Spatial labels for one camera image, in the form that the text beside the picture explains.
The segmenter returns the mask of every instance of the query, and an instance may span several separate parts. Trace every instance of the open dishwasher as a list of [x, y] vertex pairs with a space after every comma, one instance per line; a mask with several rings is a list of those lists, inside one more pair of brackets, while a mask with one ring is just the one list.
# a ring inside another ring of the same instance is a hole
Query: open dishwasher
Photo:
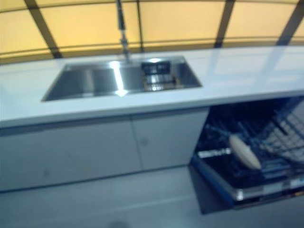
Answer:
[[302, 101], [211, 107], [191, 163], [234, 207], [303, 194]]

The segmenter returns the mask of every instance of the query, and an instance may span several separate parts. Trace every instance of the kitchen sink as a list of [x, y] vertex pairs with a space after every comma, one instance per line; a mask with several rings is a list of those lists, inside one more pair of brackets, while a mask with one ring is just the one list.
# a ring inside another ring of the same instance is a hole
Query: kitchen sink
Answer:
[[42, 101], [201, 86], [184, 57], [67, 64]]

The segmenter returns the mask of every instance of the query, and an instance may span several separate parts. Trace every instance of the wire rack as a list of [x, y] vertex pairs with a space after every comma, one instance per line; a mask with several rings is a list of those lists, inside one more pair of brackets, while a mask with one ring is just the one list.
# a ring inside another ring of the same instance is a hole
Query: wire rack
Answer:
[[237, 177], [261, 174], [264, 179], [273, 179], [304, 172], [304, 123], [287, 110], [276, 111], [271, 120], [210, 118], [205, 129], [215, 134], [212, 138], [221, 148], [229, 147], [231, 134], [238, 135], [262, 163], [261, 171], [253, 171], [232, 159], [229, 167]]

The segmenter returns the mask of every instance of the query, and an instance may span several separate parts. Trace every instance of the gray floor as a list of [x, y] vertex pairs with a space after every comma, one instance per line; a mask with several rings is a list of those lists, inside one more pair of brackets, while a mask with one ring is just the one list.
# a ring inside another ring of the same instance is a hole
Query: gray floor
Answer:
[[0, 194], [1, 228], [302, 228], [304, 197], [201, 215], [187, 167]]

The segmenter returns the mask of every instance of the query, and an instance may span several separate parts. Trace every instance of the plate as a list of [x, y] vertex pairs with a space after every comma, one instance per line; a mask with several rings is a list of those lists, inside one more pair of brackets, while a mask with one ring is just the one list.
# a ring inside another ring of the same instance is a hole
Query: plate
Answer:
[[239, 160], [251, 170], [260, 170], [262, 165], [250, 147], [245, 144], [237, 135], [229, 137], [230, 147]]

